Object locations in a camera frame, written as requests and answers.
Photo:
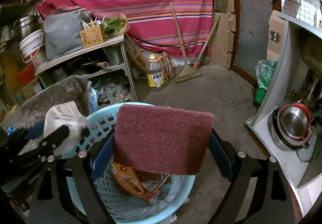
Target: broom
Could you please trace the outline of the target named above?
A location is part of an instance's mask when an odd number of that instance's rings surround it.
[[[185,52],[185,48],[183,46],[183,41],[182,41],[182,36],[181,36],[180,28],[179,28],[179,23],[178,23],[177,15],[175,13],[173,3],[170,3],[170,7],[171,7],[175,27],[177,29],[177,34],[178,34],[178,37],[179,37],[179,41],[180,41],[180,47],[181,47],[181,51],[182,51],[182,56],[183,56],[183,58],[185,60],[185,67],[183,68],[183,70],[179,74],[179,76],[174,80],[174,82],[179,83],[179,82],[183,82],[183,81],[186,81],[186,80],[190,80],[192,78],[199,77],[199,76],[202,75],[202,73],[199,72],[199,71],[196,71],[192,67],[188,66],[186,52]]]

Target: cooking oil bottle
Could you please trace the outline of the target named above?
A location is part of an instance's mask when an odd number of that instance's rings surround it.
[[[159,59],[156,59],[155,54],[150,54],[146,69],[150,89],[153,91],[162,89],[162,85],[164,85],[164,67]]]

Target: bundle of sticks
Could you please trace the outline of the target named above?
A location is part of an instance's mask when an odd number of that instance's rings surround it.
[[[145,65],[148,63],[148,60],[142,55],[142,53],[137,48],[137,45],[132,41],[130,36],[128,36],[127,33],[125,33],[124,35],[125,49],[127,50],[131,58],[129,60],[144,73],[147,73]]]
[[[145,68],[145,65],[148,63],[148,60],[142,55],[142,53],[139,51],[137,45],[132,41],[130,36],[128,36],[127,33],[125,33],[124,36],[124,43],[125,43],[125,49],[127,50],[129,56],[131,59],[129,59],[133,64],[135,64],[140,70],[142,70],[144,73],[147,73],[147,70]],[[157,53],[156,57],[163,58],[160,60],[161,63],[165,67],[165,79],[171,80],[174,78],[174,71],[170,62],[170,57],[165,53]]]
[[[174,71],[173,71],[173,68],[172,68],[172,65],[171,65],[171,62],[170,62],[170,57],[167,55],[167,53],[165,52],[162,52],[161,53],[156,53],[156,57],[161,57],[163,56],[163,58],[161,58],[161,63],[163,63],[164,67],[165,67],[165,74],[164,74],[164,78],[165,80],[172,80],[172,78],[174,78]]]

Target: metal bowl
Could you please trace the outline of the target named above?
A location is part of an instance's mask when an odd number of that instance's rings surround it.
[[[293,139],[288,134],[285,133],[285,131],[282,129],[282,125],[281,125],[281,110],[279,110],[276,115],[276,123],[277,123],[277,128],[279,131],[280,138],[283,138],[283,140],[285,140],[289,144],[291,144],[293,146],[301,147],[303,144],[305,144],[308,141],[309,138],[308,139],[303,139],[303,138]]]
[[[280,131],[278,124],[277,124],[278,112],[279,112],[279,109],[275,109],[271,114],[271,136],[272,136],[272,139],[273,139],[274,143],[276,144],[276,146],[278,148],[280,148],[281,150],[283,150],[283,151],[296,151],[300,147],[290,144],[284,138],[284,136],[281,134],[281,131]]]
[[[280,123],[282,129],[294,139],[304,137],[310,126],[305,113],[294,106],[287,107],[281,112]]]

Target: white plastic bag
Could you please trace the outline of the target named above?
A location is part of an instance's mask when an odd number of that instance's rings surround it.
[[[81,131],[90,126],[90,121],[80,114],[74,101],[62,103],[51,107],[46,113],[44,137],[62,125],[67,125],[69,136],[54,150],[54,155],[58,156],[70,151],[74,144],[81,138]]]
[[[110,104],[126,102],[131,99],[131,94],[128,88],[117,84],[109,84],[107,87],[99,91],[99,102],[110,101]]]

